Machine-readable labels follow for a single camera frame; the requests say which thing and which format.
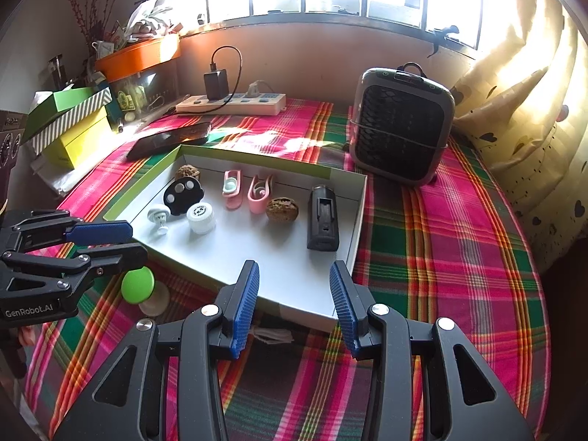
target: white plastic knob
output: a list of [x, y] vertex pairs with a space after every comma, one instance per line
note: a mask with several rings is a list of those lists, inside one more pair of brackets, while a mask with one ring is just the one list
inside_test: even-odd
[[165, 224], [168, 221], [168, 217], [171, 215], [169, 208], [163, 204], [155, 204], [155, 206], [149, 209], [147, 212], [147, 218], [149, 221], [157, 225], [157, 233], [164, 235], [168, 232], [169, 227]]

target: window frame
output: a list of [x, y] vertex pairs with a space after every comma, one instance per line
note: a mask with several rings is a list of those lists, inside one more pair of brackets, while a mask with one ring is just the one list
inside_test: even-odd
[[[429, 43], [435, 43], [435, 36], [433, 32], [427, 31], [427, 7], [429, 0], [423, 0], [423, 11], [420, 25], [418, 27], [399, 23], [390, 20], [380, 20], [367, 16], [368, 0], [360, 0], [359, 15], [353, 14], [339, 14], [335, 12], [307, 12], [306, 0], [301, 0], [300, 11], [289, 12], [272, 12], [270, 14], [254, 14], [253, 0], [249, 0], [249, 16], [239, 18], [232, 18], [229, 20], [219, 21], [215, 23], [210, 22], [209, 0], [206, 0], [206, 18], [207, 22], [188, 32], [188, 35], [196, 35], [199, 33], [206, 33], [209, 31], [236, 28], [248, 25], [268, 25], [273, 23], [336, 23], [340, 25], [361, 26], [363, 28], [371, 28], [377, 30], [397, 33], [399, 35], [410, 36]], [[460, 41], [445, 38], [444, 41], [439, 42], [439, 46], [455, 51], [465, 55], [471, 59], [477, 59], [477, 48], [480, 43], [480, 35], [483, 21], [483, 0], [480, 0], [480, 16], [478, 18], [477, 38], [475, 46], [469, 46]]]

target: phone charger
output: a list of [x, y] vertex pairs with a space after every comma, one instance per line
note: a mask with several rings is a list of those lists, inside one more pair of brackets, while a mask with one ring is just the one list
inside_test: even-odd
[[204, 74], [204, 88], [209, 100], [223, 99], [229, 95], [229, 81], [226, 78], [226, 69]]

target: smartphone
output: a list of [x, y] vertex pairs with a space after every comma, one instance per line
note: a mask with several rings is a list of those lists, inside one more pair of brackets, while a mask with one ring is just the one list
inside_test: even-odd
[[134, 161], [170, 152], [180, 144], [200, 146], [208, 141], [210, 133], [211, 123], [205, 122], [142, 137], [126, 155], [126, 160]]

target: bed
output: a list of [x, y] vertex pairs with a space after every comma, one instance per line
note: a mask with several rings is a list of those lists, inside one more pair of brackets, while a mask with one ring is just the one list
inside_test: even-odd
[[[271, 154], [355, 170], [345, 151], [349, 108], [289, 99], [272, 117], [202, 116], [212, 122], [208, 145]], [[191, 125], [169, 116], [144, 131]], [[99, 220], [162, 156], [129, 163], [132, 143], [106, 158], [61, 204]], [[537, 434], [547, 404], [549, 329], [539, 277], [528, 245], [493, 178], [465, 142], [451, 138], [437, 180], [421, 188], [368, 177], [354, 280], [377, 302], [408, 318], [454, 319], [470, 337]], [[65, 257], [71, 244], [45, 254]], [[171, 291], [160, 323], [184, 318], [214, 300], [211, 293], [150, 262]], [[121, 297], [121, 277], [98, 279], [75, 318], [39, 328], [25, 398], [49, 437], [76, 396], [142, 314]], [[261, 313], [254, 324], [292, 331], [293, 342], [268, 345], [249, 336], [240, 359], [219, 367], [231, 441], [360, 439], [370, 362], [356, 362], [338, 328], [330, 334]], [[420, 389], [419, 360], [413, 386]], [[175, 383], [170, 369], [167, 440], [177, 439]], [[422, 397], [413, 400], [413, 439], [422, 437]]]

